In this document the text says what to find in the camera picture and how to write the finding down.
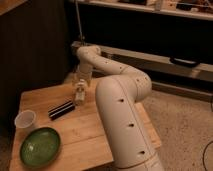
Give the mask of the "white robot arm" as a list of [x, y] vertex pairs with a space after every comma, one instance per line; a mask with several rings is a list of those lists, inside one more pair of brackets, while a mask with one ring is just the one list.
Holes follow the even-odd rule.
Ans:
[[152, 90], [150, 77], [130, 65], [101, 56], [98, 46], [81, 46], [77, 79], [90, 84], [93, 68], [108, 73], [95, 90], [95, 101], [117, 171], [165, 171], [135, 107]]

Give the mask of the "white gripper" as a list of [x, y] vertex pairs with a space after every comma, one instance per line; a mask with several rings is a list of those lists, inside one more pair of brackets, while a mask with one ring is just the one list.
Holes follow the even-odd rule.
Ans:
[[[93, 70], [93, 67], [90, 64], [85, 63], [85, 62], [79, 63], [78, 70], [77, 70], [77, 76], [79, 79], [86, 80], [87, 87], [90, 87], [90, 84], [91, 84], [90, 79], [92, 76], [92, 70]], [[72, 85], [75, 90], [78, 88], [78, 83], [79, 83], [78, 78], [73, 79]]]

